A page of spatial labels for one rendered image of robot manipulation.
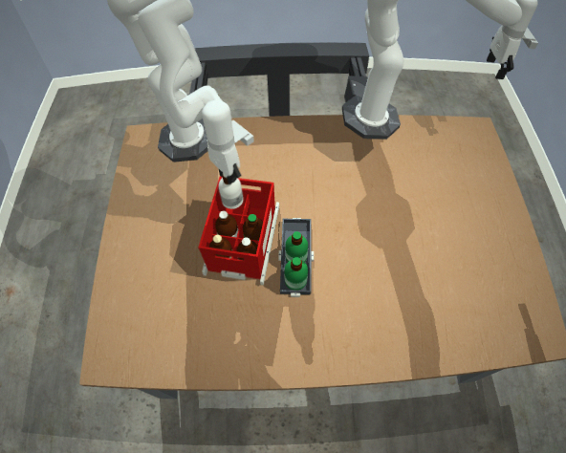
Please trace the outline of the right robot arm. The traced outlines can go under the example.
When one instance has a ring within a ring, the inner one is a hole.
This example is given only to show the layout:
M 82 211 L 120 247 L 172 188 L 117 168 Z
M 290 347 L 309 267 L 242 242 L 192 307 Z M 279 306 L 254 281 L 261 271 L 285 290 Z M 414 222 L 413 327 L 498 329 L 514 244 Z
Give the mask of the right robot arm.
M 251 133 L 231 121 L 229 106 L 210 86 L 188 96 L 180 89 L 202 73 L 198 55 L 182 25 L 193 17 L 189 0 L 107 0 L 107 3 L 129 31 L 143 62 L 161 63 L 149 73 L 147 81 L 163 109 L 174 146 L 187 148 L 201 140 L 204 128 L 198 122 L 200 119 L 204 121 L 208 145 L 215 151 L 228 150 L 239 140 L 246 146 L 254 142 Z

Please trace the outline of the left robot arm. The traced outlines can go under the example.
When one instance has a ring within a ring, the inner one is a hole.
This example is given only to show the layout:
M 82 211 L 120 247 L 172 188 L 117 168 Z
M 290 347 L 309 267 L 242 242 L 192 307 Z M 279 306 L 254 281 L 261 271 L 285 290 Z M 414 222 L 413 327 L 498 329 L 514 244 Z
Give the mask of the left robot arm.
M 396 80 L 403 69 L 403 53 L 397 41 L 400 32 L 398 1 L 367 0 L 365 25 L 367 24 L 374 65 L 367 78 L 362 102 L 357 105 L 355 113 L 359 121 L 369 126 L 382 126 L 387 122 L 386 110 Z M 529 49 L 536 48 L 538 42 L 527 27 L 536 10 L 537 0 L 466 1 L 488 18 L 501 24 L 506 35 L 524 38 Z

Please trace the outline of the green bottle with pale green label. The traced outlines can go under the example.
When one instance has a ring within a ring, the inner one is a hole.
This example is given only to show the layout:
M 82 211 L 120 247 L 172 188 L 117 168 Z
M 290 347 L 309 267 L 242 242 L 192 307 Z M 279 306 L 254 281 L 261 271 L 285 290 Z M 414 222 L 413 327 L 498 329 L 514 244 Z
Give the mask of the green bottle with pale green label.
M 301 290 L 306 286 L 308 267 L 304 261 L 295 257 L 285 266 L 285 284 L 291 290 Z

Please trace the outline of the green bottle with white label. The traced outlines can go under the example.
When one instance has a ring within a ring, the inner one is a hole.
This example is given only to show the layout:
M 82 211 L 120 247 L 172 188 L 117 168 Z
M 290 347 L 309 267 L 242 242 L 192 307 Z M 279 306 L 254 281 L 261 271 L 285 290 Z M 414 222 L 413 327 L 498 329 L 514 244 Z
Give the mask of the green bottle with white label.
M 285 255 L 287 262 L 295 257 L 306 262 L 308 255 L 308 241 L 300 232 L 294 232 L 294 234 L 287 239 L 285 244 Z

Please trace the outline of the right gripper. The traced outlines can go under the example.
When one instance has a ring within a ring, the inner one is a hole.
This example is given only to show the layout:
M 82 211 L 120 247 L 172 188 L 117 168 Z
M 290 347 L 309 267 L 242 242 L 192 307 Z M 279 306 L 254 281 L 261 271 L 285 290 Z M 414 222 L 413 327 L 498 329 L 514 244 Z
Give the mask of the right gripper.
M 240 169 L 240 162 L 238 153 L 236 150 L 235 145 L 225 151 L 215 151 L 211 149 L 207 142 L 207 151 L 209 155 L 209 159 L 213 164 L 215 164 L 219 169 L 219 174 L 222 177 L 223 173 L 227 175 L 228 183 L 234 183 L 237 178 L 240 178 L 242 175 L 239 171 Z M 215 153 L 217 152 L 217 153 Z M 239 168 L 238 168 L 238 167 Z M 233 172 L 233 174 L 232 174 Z M 231 175 L 231 176 L 230 176 Z M 229 177 L 230 176 L 230 177 Z M 234 177 L 234 178 L 232 178 Z

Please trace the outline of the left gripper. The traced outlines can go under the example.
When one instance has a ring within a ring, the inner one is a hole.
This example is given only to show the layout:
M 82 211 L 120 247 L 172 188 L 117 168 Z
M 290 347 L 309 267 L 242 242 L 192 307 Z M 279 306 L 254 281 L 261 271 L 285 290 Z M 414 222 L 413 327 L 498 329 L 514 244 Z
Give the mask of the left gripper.
M 487 58 L 487 62 L 494 62 L 495 59 L 497 59 L 497 61 L 501 64 L 501 69 L 499 69 L 495 77 L 496 79 L 504 79 L 506 73 L 510 72 L 514 68 L 513 60 L 517 54 L 522 39 L 506 35 L 502 31 L 501 27 L 492 38 L 493 40 L 490 44 L 490 53 Z M 507 64 L 507 68 L 504 68 L 504 64 Z

